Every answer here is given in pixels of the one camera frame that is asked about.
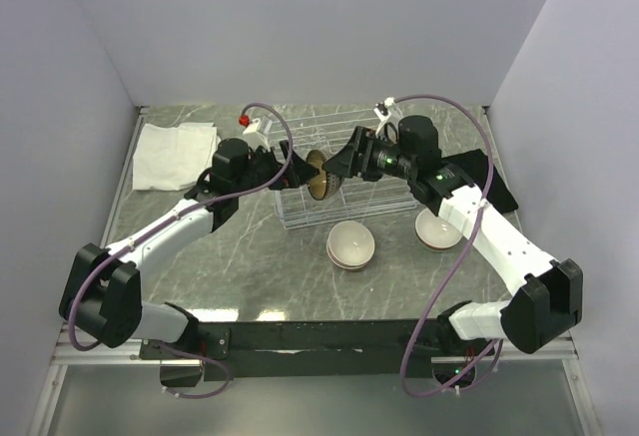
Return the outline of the black patterned bowl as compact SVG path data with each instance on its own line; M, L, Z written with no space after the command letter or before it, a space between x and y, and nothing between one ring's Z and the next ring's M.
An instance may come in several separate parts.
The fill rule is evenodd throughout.
M309 151L306 162L316 168L319 173L309 180L307 190L316 201L324 201L332 198L340 189L343 179L328 173L323 169L323 164L328 156L320 150Z

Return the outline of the beige floral bowl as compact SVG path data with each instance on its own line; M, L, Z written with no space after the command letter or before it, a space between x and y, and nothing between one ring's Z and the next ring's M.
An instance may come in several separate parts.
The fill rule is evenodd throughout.
M354 220L345 220L331 228L326 239L326 250L345 263L358 264L372 259L375 241L366 226Z

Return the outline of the red floral bowl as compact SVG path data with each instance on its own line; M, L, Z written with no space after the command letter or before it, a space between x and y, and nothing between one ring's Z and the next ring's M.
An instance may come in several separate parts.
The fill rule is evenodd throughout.
M368 264L369 264L369 260L365 261L365 262L361 262L358 264L350 264L350 263L345 263L341 260L339 260L333 253L331 253L330 251L327 253L328 258L330 259L330 261L337 267L343 269L344 271L348 271L348 272L358 272L363 270Z

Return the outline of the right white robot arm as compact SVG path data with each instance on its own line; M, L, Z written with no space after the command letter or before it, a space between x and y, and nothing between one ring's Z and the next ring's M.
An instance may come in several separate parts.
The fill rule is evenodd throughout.
M520 233L484 196L468 172L445 158L438 132L425 116L408 116L397 140L356 128L345 146L323 164L330 175L376 182L403 179L413 197L472 244L498 273L511 297L462 302L438 318L437 342L459 354L474 339L507 339L532 354L582 320L583 271L572 259L558 261Z

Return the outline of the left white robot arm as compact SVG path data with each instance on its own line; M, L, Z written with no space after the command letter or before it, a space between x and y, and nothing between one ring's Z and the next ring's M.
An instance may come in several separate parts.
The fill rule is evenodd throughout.
M222 141L211 165L165 215L108 247L83 246L59 306L74 347L89 348L77 339L76 332L82 330L110 348L137 336L164 342L176 357L193 355L200 344L198 319L178 305L144 300L142 280L224 225L238 210L241 197L261 190L297 189L319 174L288 142L280 147L286 158L282 163L274 150L252 149L236 138Z

